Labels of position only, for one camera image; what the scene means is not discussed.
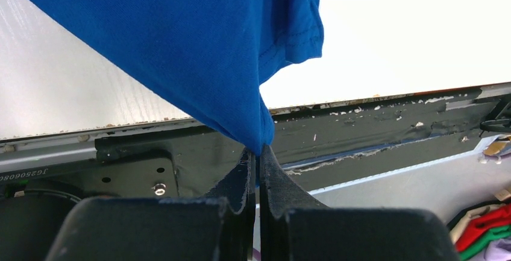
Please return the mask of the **blue printed t-shirt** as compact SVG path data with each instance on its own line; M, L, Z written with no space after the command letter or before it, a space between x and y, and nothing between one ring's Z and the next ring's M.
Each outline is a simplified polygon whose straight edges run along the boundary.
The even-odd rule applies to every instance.
M322 55L320 0L30 0L164 100L255 155L274 138L260 85Z

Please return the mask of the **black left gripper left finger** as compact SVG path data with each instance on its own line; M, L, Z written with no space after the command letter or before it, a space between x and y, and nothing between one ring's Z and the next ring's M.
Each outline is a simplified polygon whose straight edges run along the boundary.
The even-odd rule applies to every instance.
M198 198L88 198L68 214L48 260L249 260L255 155Z

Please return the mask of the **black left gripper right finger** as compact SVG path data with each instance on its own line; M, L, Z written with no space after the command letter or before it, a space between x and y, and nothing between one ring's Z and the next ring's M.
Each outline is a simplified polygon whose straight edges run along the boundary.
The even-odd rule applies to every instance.
M263 260L458 260L447 229L421 209L331 208L265 145L259 158Z

